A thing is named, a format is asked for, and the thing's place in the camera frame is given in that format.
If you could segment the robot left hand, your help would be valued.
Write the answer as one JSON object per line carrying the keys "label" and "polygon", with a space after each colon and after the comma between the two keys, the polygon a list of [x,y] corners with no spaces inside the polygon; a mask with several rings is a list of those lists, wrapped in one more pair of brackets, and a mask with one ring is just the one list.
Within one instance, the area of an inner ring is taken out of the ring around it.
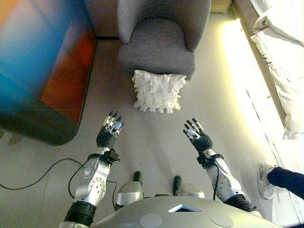
{"label": "robot left hand", "polygon": [[111,111],[105,118],[96,138],[97,148],[113,148],[123,122],[117,112]]}

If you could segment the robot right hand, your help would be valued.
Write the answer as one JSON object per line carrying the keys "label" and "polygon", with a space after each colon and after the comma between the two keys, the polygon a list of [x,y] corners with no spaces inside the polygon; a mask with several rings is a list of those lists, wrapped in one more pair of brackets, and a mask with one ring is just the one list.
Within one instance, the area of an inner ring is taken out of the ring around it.
{"label": "robot right hand", "polygon": [[191,144],[198,152],[203,152],[212,149],[213,142],[211,138],[205,133],[204,128],[195,118],[192,121],[187,120],[184,124],[183,133],[187,136]]}

